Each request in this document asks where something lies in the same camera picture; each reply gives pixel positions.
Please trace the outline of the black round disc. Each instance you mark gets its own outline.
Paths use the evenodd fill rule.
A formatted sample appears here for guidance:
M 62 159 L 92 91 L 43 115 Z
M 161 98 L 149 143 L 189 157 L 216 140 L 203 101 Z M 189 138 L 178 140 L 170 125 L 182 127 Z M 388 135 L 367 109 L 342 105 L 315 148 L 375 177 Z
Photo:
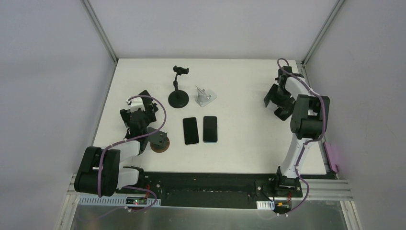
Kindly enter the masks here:
M 168 96 L 168 103 L 173 108 L 184 108 L 189 102 L 189 96 L 187 92 L 179 89 L 177 79 L 178 76 L 181 76 L 182 74 L 187 75 L 189 73 L 189 68 L 174 66 L 173 71 L 176 73 L 175 80 L 173 81 L 174 91 Z

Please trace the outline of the black phone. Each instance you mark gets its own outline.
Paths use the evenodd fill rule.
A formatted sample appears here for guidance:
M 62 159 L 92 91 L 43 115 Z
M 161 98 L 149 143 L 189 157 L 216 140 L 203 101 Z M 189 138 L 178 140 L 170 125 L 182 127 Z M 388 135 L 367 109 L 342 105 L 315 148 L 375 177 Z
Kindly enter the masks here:
M 199 134 L 196 117 L 184 118 L 183 133 L 185 145 L 194 145 L 199 143 Z

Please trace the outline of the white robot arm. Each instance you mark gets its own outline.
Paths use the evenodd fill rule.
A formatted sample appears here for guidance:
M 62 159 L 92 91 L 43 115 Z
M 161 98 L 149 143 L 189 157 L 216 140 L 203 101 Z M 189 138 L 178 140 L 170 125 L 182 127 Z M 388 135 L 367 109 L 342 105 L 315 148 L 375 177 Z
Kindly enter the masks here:
M 74 181 L 75 191 L 112 196 L 120 188 L 138 184 L 143 169 L 128 166 L 124 161 L 145 151 L 149 143 L 147 137 L 154 134 L 148 133 L 149 125 L 146 120 L 137 117 L 135 124 L 130 127 L 124 125 L 126 134 L 118 145 L 87 147 Z

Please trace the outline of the dark phone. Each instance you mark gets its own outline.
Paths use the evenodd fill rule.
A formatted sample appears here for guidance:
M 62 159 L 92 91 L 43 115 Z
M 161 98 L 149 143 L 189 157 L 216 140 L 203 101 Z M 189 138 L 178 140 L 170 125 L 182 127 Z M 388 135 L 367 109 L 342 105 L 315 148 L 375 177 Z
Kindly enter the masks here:
M 203 117 L 203 142 L 216 143 L 218 141 L 218 127 L 216 116 Z

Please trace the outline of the purple phone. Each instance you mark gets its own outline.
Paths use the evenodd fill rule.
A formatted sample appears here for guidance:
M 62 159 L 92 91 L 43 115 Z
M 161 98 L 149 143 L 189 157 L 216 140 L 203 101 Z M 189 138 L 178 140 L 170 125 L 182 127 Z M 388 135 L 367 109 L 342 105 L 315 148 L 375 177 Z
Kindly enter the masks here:
M 324 149 L 326 152 L 327 161 L 329 163 L 329 167 L 330 167 L 331 171 L 333 171 L 335 173 L 339 173 L 337 159 L 335 157 L 335 153 L 333 151 L 332 146 L 327 141 L 323 142 L 323 146 L 324 146 Z

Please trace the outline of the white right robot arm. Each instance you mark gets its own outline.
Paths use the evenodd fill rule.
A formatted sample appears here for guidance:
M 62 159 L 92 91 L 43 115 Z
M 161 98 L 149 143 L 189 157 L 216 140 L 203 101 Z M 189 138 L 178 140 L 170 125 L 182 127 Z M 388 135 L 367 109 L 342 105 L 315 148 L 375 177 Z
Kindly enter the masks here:
M 293 73 L 290 66 L 278 70 L 276 81 L 263 101 L 265 106 L 276 105 L 274 114 L 280 120 L 291 120 L 292 141 L 271 183 L 274 194 L 284 196 L 300 188 L 303 160 L 312 144 L 319 141 L 327 129 L 330 99 L 315 93 L 303 76 Z

